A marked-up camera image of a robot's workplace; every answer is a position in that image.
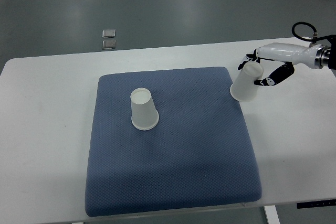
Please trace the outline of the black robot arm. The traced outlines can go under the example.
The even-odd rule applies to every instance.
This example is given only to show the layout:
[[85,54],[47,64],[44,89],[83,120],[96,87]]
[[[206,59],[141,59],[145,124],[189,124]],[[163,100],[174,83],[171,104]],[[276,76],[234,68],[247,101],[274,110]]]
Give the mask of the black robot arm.
[[321,40],[327,40],[331,45],[317,53],[315,63],[318,64],[318,67],[328,67],[330,70],[335,71],[335,35],[327,35],[316,39],[316,41]]

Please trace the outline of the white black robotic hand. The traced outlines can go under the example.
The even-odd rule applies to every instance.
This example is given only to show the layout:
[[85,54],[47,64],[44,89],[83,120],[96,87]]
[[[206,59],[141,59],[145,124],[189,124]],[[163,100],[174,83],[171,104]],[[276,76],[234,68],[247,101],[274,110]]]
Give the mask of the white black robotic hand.
[[311,69],[323,68],[328,64],[324,62],[328,59],[328,51],[329,48],[321,44],[304,47],[275,42],[247,54],[238,66],[238,70],[242,70],[248,62],[261,63],[262,60],[282,62],[283,64],[268,77],[254,81],[257,86],[275,86],[293,75],[297,64],[302,63]]

